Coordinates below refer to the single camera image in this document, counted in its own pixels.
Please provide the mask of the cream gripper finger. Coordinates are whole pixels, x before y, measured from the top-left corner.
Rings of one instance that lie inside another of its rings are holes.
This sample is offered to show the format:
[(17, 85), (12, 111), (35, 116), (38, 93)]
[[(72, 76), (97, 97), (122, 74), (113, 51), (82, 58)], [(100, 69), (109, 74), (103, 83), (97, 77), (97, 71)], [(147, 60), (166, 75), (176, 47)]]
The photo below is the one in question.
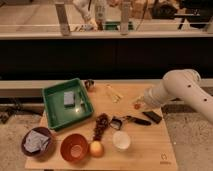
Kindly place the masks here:
[(135, 104), (140, 104), (140, 107), (144, 105), (144, 99), (142, 97), (137, 97), (134, 101), (133, 101), (133, 106)]

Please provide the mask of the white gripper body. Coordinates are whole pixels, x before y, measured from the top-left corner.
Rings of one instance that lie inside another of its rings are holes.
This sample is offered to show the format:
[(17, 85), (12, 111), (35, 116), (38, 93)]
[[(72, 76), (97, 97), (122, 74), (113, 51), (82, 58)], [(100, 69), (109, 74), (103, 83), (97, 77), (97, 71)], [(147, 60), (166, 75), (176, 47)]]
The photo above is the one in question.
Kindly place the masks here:
[(163, 106), (167, 101), (167, 92), (161, 85), (150, 87), (144, 91), (143, 102), (150, 109)]

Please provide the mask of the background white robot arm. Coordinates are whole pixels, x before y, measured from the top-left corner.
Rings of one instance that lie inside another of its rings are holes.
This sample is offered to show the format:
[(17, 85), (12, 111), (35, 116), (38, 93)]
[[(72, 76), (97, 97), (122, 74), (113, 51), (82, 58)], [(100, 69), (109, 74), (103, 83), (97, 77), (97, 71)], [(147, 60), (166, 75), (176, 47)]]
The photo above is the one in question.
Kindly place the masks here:
[(73, 5), (80, 13), (84, 23), (90, 25), (94, 30), (97, 30), (97, 23), (88, 10), (89, 0), (73, 0)]

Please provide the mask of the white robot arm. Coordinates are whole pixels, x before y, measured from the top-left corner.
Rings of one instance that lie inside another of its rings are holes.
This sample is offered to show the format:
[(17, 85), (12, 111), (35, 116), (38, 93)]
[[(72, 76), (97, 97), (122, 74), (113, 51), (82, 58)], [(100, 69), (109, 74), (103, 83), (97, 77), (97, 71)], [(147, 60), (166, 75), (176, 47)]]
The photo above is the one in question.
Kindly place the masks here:
[(136, 110), (150, 111), (179, 98), (213, 124), (213, 96), (200, 86), (201, 77), (194, 69), (171, 70), (162, 80), (148, 87), (134, 101)]

